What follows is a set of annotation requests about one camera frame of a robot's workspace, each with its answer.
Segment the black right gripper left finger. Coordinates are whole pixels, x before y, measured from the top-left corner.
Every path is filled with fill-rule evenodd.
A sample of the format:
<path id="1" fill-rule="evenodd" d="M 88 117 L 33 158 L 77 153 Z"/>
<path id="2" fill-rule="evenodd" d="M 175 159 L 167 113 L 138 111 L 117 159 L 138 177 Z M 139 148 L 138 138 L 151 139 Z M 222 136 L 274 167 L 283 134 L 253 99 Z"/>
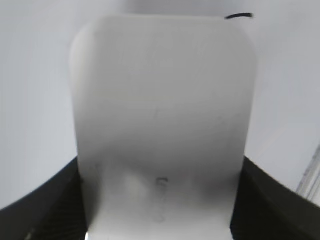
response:
<path id="1" fill-rule="evenodd" d="M 83 240 L 88 226 L 77 158 L 0 211 L 2 240 Z"/>

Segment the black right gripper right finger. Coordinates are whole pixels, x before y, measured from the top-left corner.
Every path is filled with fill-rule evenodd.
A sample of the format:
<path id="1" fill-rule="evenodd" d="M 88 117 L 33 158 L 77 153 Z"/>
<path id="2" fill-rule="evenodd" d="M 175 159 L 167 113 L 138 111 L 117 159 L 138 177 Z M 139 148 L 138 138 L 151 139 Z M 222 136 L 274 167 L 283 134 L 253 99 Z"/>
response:
<path id="1" fill-rule="evenodd" d="M 318 240 L 320 208 L 245 157 L 230 231 L 234 240 Z"/>

